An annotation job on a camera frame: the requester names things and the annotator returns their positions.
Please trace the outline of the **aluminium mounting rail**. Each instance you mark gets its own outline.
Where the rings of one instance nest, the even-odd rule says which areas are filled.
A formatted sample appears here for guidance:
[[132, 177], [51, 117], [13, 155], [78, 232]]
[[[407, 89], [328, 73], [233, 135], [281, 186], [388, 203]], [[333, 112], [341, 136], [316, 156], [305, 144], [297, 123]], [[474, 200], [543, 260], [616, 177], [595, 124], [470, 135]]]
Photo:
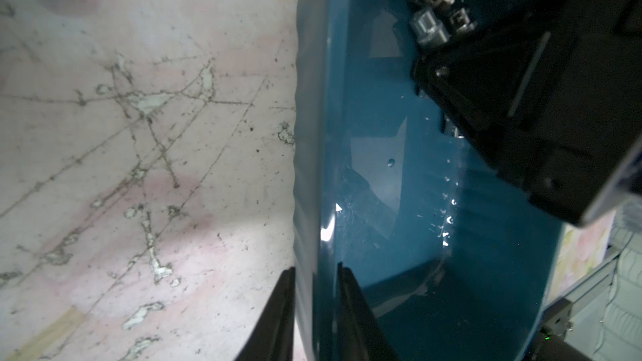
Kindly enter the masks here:
[[555, 325], [562, 322], [578, 322], [591, 315], [601, 319], [613, 285], [620, 254], [620, 247], [608, 245], [605, 258], [600, 265], [548, 304], [548, 308], [543, 313], [542, 323]]

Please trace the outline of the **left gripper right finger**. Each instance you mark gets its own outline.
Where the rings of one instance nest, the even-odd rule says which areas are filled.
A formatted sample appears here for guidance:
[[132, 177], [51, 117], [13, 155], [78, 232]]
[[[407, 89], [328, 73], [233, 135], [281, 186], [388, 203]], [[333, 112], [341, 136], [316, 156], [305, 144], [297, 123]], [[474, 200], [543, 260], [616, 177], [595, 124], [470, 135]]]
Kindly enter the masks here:
[[340, 360], [398, 360], [396, 352], [378, 325], [353, 272], [340, 263], [337, 278]]

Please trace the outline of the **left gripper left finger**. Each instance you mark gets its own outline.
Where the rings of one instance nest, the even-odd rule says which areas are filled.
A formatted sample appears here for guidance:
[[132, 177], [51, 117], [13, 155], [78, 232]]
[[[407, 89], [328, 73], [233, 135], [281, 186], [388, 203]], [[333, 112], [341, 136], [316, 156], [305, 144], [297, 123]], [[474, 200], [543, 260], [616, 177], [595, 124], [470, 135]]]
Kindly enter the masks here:
[[236, 361], [293, 359], [295, 284], [295, 268], [284, 270]]

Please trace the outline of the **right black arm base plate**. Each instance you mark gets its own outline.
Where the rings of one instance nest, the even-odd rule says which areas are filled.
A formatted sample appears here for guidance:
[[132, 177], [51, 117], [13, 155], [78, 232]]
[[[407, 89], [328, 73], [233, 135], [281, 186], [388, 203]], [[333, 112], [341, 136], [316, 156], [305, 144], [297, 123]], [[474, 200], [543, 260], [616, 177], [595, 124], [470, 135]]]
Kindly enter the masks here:
[[572, 305], [566, 298], [561, 298], [544, 311], [539, 330], [523, 361], [590, 361], [590, 357], [565, 342], [571, 327]]

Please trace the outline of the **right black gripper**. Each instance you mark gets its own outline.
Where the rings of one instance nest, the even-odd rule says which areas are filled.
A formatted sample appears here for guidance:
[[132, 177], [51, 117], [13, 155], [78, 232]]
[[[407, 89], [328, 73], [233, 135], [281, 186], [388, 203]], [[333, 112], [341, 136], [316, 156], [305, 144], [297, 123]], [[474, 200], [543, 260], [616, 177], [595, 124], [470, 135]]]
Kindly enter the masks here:
[[641, 192], [641, 0], [461, 0], [414, 81], [485, 162], [576, 226]]

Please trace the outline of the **silver square socket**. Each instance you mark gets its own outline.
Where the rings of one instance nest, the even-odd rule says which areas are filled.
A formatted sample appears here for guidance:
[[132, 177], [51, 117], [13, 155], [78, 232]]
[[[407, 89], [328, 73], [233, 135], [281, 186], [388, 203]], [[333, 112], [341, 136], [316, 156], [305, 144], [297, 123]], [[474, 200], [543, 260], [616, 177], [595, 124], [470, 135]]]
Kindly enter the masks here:
[[409, 22], [418, 45], [426, 50], [437, 48], [450, 40], [450, 35], [431, 8], [416, 12]]

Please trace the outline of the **teal plastic storage tray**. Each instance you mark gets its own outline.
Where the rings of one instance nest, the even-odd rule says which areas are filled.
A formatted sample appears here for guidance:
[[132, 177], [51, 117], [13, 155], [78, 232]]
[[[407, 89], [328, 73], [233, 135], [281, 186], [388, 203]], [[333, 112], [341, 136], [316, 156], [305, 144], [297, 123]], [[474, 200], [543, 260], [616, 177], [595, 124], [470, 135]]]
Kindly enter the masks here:
[[520, 360], [563, 230], [498, 179], [411, 80], [406, 0], [299, 0], [297, 317], [339, 357], [337, 270], [401, 360]]

